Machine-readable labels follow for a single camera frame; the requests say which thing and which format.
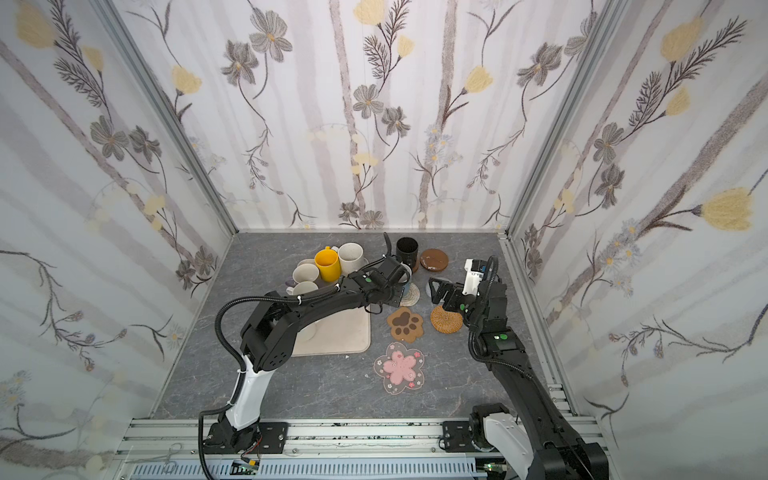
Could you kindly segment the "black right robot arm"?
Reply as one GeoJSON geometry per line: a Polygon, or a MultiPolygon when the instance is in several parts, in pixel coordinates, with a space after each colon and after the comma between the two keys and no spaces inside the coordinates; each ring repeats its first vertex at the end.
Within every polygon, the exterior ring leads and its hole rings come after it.
{"type": "Polygon", "coordinates": [[[583,440],[564,418],[508,326],[506,285],[484,279],[476,293],[467,295],[460,283],[431,278],[428,285],[434,304],[462,315],[471,357],[487,367],[512,402],[514,414],[499,411],[481,417],[474,430],[482,440],[503,455],[520,479],[609,478],[603,448],[583,440]]]}

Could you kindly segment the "plain white mug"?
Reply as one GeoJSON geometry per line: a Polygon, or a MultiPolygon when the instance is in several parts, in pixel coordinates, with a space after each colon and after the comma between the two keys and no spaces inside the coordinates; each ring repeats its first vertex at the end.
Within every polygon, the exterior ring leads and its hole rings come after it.
{"type": "Polygon", "coordinates": [[[319,286],[313,281],[302,281],[295,286],[287,287],[286,293],[290,296],[301,296],[314,291],[317,291],[319,286]]]}

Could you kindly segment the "brown paw coaster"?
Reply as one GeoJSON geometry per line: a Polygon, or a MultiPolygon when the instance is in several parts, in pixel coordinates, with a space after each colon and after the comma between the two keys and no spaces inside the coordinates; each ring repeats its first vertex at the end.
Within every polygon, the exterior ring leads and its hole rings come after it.
{"type": "Polygon", "coordinates": [[[408,307],[400,307],[387,319],[390,334],[395,341],[413,343],[424,335],[423,318],[408,307]]]}

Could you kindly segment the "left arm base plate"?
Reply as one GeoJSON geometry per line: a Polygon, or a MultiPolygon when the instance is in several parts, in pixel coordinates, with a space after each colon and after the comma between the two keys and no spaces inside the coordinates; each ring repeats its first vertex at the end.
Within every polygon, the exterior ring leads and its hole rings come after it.
{"type": "Polygon", "coordinates": [[[235,429],[226,417],[202,431],[202,451],[206,454],[282,454],[287,440],[287,422],[256,422],[235,429]]]}

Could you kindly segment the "black ceramic mug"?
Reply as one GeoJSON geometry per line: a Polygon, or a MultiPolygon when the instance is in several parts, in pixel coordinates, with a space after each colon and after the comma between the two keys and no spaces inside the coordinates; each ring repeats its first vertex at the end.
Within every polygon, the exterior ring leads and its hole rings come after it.
{"type": "Polygon", "coordinates": [[[401,237],[395,245],[396,258],[402,264],[407,265],[412,271],[418,269],[419,244],[413,237],[401,237]]]}

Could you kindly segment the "white mug blue handle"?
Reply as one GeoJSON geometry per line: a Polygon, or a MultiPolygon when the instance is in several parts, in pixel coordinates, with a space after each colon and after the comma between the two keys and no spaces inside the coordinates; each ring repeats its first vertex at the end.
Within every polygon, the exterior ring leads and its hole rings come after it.
{"type": "Polygon", "coordinates": [[[396,293],[396,299],[399,301],[399,306],[401,298],[404,293],[404,289],[408,286],[409,283],[413,283],[412,280],[412,270],[405,264],[399,265],[399,277],[396,280],[395,284],[395,293],[396,293]]]}

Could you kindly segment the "dark brown glossy coaster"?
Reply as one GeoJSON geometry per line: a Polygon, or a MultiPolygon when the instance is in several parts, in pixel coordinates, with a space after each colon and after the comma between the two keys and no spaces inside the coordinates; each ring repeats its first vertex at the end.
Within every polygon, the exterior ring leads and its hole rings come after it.
{"type": "Polygon", "coordinates": [[[419,257],[420,266],[429,272],[444,271],[449,263],[449,256],[443,250],[436,248],[424,250],[419,257]]]}

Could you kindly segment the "lavender mug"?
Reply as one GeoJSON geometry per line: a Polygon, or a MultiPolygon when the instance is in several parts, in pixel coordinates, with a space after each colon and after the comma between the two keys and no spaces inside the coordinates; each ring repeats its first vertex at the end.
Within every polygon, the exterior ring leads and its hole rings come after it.
{"type": "Polygon", "coordinates": [[[292,279],[296,284],[302,282],[316,282],[319,277],[319,268],[313,259],[301,260],[292,272],[292,279]]]}

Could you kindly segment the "woven multicolour round coaster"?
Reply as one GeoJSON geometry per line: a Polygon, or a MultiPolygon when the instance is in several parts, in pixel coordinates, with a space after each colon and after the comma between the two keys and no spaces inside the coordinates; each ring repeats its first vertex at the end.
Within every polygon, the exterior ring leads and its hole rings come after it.
{"type": "Polygon", "coordinates": [[[404,289],[403,296],[400,301],[402,307],[412,307],[418,303],[420,299],[420,290],[414,283],[409,283],[404,289]]]}

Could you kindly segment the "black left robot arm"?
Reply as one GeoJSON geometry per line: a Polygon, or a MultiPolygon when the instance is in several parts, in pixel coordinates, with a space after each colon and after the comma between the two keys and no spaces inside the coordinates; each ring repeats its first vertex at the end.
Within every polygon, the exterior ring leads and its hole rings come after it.
{"type": "Polygon", "coordinates": [[[237,361],[237,380],[224,406],[199,413],[199,449],[237,452],[255,444],[261,437],[258,424],[269,384],[275,371],[290,360],[300,331],[347,310],[396,306],[410,277],[408,266],[386,255],[316,291],[293,296],[269,292],[223,305],[213,328],[219,343],[237,361]],[[241,329],[240,346],[234,347],[223,332],[223,320],[230,309],[246,303],[256,307],[241,329]]]}

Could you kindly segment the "pink flower coaster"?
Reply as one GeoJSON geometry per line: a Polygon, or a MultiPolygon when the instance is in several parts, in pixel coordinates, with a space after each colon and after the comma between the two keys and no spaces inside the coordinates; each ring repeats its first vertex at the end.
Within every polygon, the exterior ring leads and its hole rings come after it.
{"type": "Polygon", "coordinates": [[[385,354],[373,362],[373,371],[382,379],[385,391],[396,396],[424,386],[424,364],[425,355],[420,350],[393,342],[386,348],[385,354]]]}

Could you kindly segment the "beige serving tray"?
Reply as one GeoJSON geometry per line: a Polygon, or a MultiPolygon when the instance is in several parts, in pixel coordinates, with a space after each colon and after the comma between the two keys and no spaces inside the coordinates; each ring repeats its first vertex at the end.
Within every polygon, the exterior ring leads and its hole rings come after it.
{"type": "Polygon", "coordinates": [[[362,353],[370,347],[370,314],[363,308],[344,310],[301,329],[293,357],[362,353]]]}

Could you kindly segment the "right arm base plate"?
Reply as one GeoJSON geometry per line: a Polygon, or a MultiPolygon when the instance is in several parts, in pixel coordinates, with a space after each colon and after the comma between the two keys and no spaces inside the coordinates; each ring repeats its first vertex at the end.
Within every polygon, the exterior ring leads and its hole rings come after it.
{"type": "Polygon", "coordinates": [[[473,442],[472,425],[469,420],[445,420],[441,424],[442,434],[439,447],[448,453],[478,452],[473,442]]]}

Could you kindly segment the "yellow mug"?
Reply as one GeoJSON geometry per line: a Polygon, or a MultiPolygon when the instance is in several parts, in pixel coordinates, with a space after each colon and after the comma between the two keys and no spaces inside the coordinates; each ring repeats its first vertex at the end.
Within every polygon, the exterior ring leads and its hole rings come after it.
{"type": "Polygon", "coordinates": [[[342,275],[340,257],[334,247],[327,246],[314,256],[315,266],[326,283],[336,282],[342,275]]]}

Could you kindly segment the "rattan wicker round coaster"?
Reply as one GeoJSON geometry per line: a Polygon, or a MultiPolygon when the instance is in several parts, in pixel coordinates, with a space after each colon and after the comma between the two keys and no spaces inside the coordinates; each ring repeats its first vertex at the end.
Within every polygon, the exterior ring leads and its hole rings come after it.
{"type": "Polygon", "coordinates": [[[430,322],[436,331],[446,335],[459,332],[463,326],[461,314],[449,312],[441,305],[430,313],[430,322]]]}

